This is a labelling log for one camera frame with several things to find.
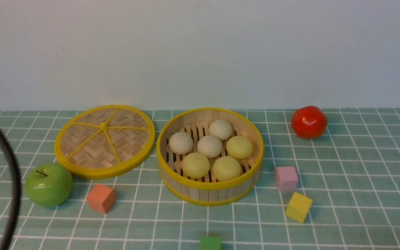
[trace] red tomato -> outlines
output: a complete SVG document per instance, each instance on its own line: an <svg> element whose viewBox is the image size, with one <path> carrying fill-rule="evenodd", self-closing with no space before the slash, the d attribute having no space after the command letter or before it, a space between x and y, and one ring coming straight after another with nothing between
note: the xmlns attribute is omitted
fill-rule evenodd
<svg viewBox="0 0 400 250"><path fill-rule="evenodd" d="M302 139L321 137L325 133L327 125L327 116L316 106L297 109L291 119L292 129Z"/></svg>

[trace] white wall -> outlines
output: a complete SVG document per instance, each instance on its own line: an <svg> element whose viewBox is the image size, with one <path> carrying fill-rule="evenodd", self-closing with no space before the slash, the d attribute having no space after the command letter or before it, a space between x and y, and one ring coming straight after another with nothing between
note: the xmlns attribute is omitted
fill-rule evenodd
<svg viewBox="0 0 400 250"><path fill-rule="evenodd" d="M0 0L0 110L400 107L400 0Z"/></svg>

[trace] black object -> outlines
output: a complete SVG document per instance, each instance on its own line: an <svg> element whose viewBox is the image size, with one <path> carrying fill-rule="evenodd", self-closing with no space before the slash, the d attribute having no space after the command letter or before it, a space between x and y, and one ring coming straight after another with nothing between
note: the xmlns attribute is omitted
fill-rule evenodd
<svg viewBox="0 0 400 250"><path fill-rule="evenodd" d="M8 163L11 180L12 180L12 200L10 214L7 222L4 236L1 241L0 250L8 250L13 238L13 233L16 229L16 223L18 222L19 209L21 207L21 174L19 172L18 160L15 157L15 153L11 148L7 138L4 136L0 129L0 147L4 153L4 157Z"/></svg>

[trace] green apple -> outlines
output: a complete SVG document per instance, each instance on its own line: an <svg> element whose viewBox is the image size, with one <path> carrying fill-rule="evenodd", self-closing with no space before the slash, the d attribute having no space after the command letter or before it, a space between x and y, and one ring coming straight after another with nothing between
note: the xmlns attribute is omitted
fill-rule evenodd
<svg viewBox="0 0 400 250"><path fill-rule="evenodd" d="M33 203L55 207L65 202L73 187L72 175L58 163L43 164L27 176L25 190Z"/></svg>

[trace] toy cube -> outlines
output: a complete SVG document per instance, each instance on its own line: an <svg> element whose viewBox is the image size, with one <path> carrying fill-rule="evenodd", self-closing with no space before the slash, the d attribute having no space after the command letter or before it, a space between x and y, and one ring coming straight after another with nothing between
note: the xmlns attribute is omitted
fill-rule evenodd
<svg viewBox="0 0 400 250"><path fill-rule="evenodd" d="M288 207L286 208L285 215L303 223L311 208L311 204L313 203L312 201L312 199L305 195L294 192L288 203Z"/></svg>
<svg viewBox="0 0 400 250"><path fill-rule="evenodd" d="M219 237L203 236L200 240L200 250L221 250L222 239Z"/></svg>
<svg viewBox="0 0 400 250"><path fill-rule="evenodd" d="M298 182L294 166L276 167L276 185L280 191L293 190Z"/></svg>
<svg viewBox="0 0 400 250"><path fill-rule="evenodd" d="M116 201L115 191L104 185L97 184L86 197L86 200L90 208L107 214Z"/></svg>

